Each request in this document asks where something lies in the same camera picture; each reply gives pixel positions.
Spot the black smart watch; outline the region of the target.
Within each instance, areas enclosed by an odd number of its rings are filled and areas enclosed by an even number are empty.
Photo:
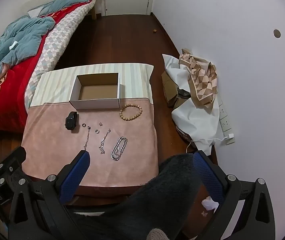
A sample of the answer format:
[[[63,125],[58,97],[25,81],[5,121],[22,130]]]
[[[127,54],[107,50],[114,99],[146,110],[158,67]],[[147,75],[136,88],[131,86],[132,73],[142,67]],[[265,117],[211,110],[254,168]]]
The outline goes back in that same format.
[[[78,117],[78,114],[75,111],[72,111],[68,114],[68,116],[65,119],[65,127],[67,130],[72,131],[76,128],[77,117]]]

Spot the white crumpled tissue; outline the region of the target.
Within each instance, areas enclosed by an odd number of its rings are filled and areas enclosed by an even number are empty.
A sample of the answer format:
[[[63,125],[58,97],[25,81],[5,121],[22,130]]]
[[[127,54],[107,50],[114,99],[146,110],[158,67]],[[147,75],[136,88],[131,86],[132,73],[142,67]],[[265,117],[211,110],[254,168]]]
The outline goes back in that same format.
[[[206,209],[206,211],[216,211],[219,207],[219,203],[215,202],[210,196],[206,197],[202,200],[202,206]]]

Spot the white charger plug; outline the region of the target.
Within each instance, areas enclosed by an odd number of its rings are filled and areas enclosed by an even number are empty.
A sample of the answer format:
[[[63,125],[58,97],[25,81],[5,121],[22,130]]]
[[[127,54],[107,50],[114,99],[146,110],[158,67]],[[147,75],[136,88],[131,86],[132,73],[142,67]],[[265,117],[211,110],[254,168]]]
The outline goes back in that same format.
[[[229,139],[229,140],[230,140],[230,139],[234,139],[234,133],[229,134],[229,135],[228,135],[228,139]]]

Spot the white power strip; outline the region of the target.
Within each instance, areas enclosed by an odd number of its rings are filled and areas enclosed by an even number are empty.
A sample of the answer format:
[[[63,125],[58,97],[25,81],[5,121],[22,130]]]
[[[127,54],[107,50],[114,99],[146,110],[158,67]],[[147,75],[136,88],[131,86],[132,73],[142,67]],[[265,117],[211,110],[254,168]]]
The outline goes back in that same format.
[[[220,98],[220,96],[217,96],[218,104],[219,104],[219,123],[223,132],[224,136],[224,142],[226,145],[233,144],[235,142],[235,134],[234,134],[234,139],[228,139],[228,135],[231,133],[234,133],[231,127],[231,122],[229,120],[226,107]]]

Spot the black fuzzy sleeve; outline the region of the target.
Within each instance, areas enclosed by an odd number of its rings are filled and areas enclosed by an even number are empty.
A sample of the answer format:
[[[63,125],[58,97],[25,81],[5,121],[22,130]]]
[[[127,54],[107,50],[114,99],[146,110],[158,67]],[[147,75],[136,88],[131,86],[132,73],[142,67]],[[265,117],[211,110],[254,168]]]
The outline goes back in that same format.
[[[126,201],[100,216],[74,214],[86,239],[146,239],[153,229],[175,239],[183,227],[202,182],[193,154],[179,154],[159,166],[159,174]]]

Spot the red bed cover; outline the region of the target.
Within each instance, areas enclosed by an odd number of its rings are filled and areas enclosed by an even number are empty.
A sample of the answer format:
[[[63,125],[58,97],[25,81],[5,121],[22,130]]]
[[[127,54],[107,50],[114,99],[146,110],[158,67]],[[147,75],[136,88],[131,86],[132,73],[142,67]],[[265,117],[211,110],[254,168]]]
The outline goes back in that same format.
[[[11,67],[0,79],[0,131],[24,131],[28,112],[24,102],[25,90],[40,58],[47,35],[48,33],[42,38],[35,56]]]

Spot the white cardboard box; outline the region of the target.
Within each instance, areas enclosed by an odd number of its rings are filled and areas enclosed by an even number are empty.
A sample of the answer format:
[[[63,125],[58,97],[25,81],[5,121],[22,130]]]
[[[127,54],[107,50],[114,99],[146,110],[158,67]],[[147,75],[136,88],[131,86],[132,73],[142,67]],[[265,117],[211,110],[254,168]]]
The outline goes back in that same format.
[[[76,110],[118,109],[120,107],[119,73],[77,75],[69,102]]]

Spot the brown cardboard box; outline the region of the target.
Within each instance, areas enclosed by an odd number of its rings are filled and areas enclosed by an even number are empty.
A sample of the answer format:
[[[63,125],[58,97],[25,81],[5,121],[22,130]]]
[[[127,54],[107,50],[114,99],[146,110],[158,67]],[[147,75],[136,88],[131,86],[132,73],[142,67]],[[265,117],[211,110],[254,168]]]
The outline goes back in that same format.
[[[164,96],[169,108],[176,109],[191,97],[189,92],[179,89],[166,72],[162,73],[161,78]]]

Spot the brown patterned scarf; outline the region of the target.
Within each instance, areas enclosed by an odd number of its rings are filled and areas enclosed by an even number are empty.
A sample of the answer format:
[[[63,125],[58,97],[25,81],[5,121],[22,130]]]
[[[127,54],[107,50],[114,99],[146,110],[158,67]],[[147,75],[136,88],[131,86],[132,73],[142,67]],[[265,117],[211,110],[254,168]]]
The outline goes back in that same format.
[[[191,99],[196,107],[210,112],[218,94],[216,67],[210,61],[192,55],[187,49],[181,51],[179,64],[185,66],[189,72],[188,84]]]

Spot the white tissue on quilt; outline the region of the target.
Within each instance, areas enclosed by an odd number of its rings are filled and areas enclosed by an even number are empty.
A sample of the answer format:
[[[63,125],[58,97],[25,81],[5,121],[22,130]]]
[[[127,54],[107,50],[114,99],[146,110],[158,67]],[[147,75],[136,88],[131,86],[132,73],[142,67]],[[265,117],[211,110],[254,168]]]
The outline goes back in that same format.
[[[14,40],[13,43],[9,46],[9,50],[12,50],[17,44],[18,42]]]

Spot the blue-grey quilt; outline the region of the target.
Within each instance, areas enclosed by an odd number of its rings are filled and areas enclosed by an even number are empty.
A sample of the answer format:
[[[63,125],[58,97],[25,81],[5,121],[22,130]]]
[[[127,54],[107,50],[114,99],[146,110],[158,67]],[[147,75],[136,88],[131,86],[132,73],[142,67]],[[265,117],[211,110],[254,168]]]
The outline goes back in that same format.
[[[13,66],[37,54],[42,38],[56,22],[51,13],[88,0],[54,0],[36,9],[38,16],[25,15],[9,24],[0,36],[0,79]],[[9,50],[16,40],[18,44]]]

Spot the checkered mattress pad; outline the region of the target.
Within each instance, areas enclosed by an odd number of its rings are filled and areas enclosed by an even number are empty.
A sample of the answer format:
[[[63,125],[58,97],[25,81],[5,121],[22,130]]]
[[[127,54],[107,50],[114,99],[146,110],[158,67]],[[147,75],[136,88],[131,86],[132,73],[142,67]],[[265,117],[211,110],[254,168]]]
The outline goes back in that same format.
[[[95,3],[96,0],[88,0],[87,2],[73,4],[50,14],[56,21],[56,24],[44,40],[40,58],[26,86],[24,96],[26,110],[31,105],[41,76],[54,70],[75,30],[90,10],[94,9]]]

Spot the round wall hole cover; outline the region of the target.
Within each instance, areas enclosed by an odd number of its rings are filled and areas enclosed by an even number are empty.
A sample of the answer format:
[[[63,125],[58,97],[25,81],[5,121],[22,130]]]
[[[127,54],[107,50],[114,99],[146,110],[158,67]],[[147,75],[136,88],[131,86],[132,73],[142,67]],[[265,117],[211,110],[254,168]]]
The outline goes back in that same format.
[[[281,37],[281,32],[278,29],[274,29],[273,34],[276,38],[280,38]]]

